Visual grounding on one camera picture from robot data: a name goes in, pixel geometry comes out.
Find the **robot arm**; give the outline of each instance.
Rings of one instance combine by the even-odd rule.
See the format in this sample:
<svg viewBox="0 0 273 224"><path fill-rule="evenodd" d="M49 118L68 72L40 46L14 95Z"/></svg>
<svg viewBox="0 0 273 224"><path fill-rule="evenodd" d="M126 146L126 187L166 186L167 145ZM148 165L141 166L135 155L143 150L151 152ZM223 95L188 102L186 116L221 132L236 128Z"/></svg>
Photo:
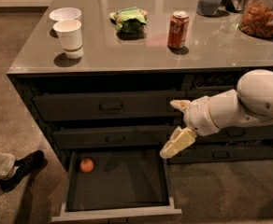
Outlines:
<svg viewBox="0 0 273 224"><path fill-rule="evenodd" d="M184 113L187 128L180 132L182 134L179 130L173 132L160 153L165 159L191 145L197 135L207 136L231 126L272 125L273 72L250 71L239 80L237 90L204 96L191 102L174 100L170 104Z"/></svg>

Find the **orange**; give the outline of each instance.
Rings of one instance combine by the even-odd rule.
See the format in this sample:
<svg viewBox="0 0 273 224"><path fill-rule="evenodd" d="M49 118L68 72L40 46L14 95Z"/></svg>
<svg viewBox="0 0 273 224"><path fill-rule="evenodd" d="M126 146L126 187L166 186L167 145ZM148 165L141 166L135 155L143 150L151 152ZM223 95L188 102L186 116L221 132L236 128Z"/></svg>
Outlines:
<svg viewBox="0 0 273 224"><path fill-rule="evenodd" d="M83 173L90 173L93 170L93 160L85 158L80 162L80 170Z"/></svg>

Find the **kitchen island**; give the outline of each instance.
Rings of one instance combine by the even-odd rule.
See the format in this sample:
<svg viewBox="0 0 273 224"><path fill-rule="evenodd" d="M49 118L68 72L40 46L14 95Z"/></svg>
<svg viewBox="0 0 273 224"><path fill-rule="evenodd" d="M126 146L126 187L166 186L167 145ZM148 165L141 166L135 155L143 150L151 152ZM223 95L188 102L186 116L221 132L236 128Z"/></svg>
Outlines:
<svg viewBox="0 0 273 224"><path fill-rule="evenodd" d="M144 33L132 39L117 33L109 13L134 6L148 11L148 19ZM65 57L52 30L49 14L59 7L82 11L80 59ZM175 10L190 17L185 47L179 50L166 46ZM252 69L273 71L273 40L240 32L241 14L220 7L211 18L195 10L196 0L52 1L7 75L69 172L67 201L53 221L137 223L143 216L178 216L168 163L273 159L273 126L232 127L199 137L168 163L159 158L169 135L183 126L171 100L233 89ZM96 180L77 168L86 156L95 160L90 176ZM130 183L122 192L98 188L98 196L84 191L83 183L118 186L120 178Z"/></svg>

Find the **black shoe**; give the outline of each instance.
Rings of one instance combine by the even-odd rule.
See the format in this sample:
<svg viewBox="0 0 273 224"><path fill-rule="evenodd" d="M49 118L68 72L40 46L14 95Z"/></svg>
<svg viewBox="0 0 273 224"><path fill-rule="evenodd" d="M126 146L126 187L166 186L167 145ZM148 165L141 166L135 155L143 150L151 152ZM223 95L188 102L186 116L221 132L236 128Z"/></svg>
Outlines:
<svg viewBox="0 0 273 224"><path fill-rule="evenodd" d="M0 188L2 191L11 191L23 180L25 176L42 166L44 161L44 153L41 150L35 151L25 158L15 161L18 166L16 173L10 179L0 180Z"/></svg>

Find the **white cup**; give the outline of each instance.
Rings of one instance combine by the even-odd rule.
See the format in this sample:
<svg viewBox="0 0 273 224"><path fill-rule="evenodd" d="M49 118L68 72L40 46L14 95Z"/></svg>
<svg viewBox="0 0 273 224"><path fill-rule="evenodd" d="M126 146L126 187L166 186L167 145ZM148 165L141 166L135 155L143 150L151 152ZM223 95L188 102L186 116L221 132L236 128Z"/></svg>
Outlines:
<svg viewBox="0 0 273 224"><path fill-rule="evenodd" d="M64 20L78 20L81 21L81 11L74 7L63 7L53 10L50 13L50 19L53 22Z"/></svg>
<svg viewBox="0 0 273 224"><path fill-rule="evenodd" d="M67 58L77 59L83 55L80 21L58 21L53 25L53 30L58 35Z"/></svg>

